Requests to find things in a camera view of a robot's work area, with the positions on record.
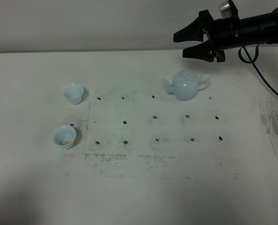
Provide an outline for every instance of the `white teapot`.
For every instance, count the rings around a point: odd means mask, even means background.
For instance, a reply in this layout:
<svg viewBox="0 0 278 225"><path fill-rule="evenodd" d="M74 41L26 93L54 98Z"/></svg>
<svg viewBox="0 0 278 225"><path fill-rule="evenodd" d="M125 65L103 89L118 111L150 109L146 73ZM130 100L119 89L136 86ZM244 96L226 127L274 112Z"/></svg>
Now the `white teapot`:
<svg viewBox="0 0 278 225"><path fill-rule="evenodd" d="M188 101L193 98L198 90L204 89L210 84L209 75L201 75L197 77L194 73L188 70L182 70L178 72L172 82L169 84L167 80L162 80L165 83L165 89L167 93L176 96L181 101Z"/></svg>

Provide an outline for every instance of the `white table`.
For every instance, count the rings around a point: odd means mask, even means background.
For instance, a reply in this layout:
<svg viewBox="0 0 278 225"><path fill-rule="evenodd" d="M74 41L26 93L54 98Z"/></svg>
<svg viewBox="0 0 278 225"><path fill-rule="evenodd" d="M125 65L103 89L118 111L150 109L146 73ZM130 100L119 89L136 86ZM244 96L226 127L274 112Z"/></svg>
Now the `white table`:
<svg viewBox="0 0 278 225"><path fill-rule="evenodd" d="M278 99L226 55L0 54L0 195L37 187L43 224L278 225ZM278 47L256 64L278 90ZM161 82L183 69L212 77L188 102ZM69 83L87 89L79 105ZM70 124L77 143L62 151L51 135Z"/></svg>

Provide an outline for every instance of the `dirty stain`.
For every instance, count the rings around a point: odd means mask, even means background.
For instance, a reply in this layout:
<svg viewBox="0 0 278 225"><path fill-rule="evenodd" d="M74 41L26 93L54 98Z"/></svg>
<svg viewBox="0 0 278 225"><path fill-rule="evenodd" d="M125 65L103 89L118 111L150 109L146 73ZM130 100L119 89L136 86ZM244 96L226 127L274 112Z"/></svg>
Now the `dirty stain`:
<svg viewBox="0 0 278 225"><path fill-rule="evenodd" d="M70 161L71 158L77 157L80 154L84 154L85 145L86 145L86 139L87 134L89 131L89 109L87 109L87 112L83 115L71 115L68 118L66 118L66 121L69 121L69 123L63 123L64 125L70 125L73 126L75 129L77 136L74 141L74 145L71 149L69 149L68 152L64 152L61 156L62 161Z"/></svg>
<svg viewBox="0 0 278 225"><path fill-rule="evenodd" d="M259 102L259 111L261 131L268 136L273 152L278 154L278 114L273 100L269 98L267 101Z"/></svg>
<svg viewBox="0 0 278 225"><path fill-rule="evenodd" d="M152 177L160 173L161 179L167 176L175 157L150 155L86 154L85 161L93 177L132 178Z"/></svg>

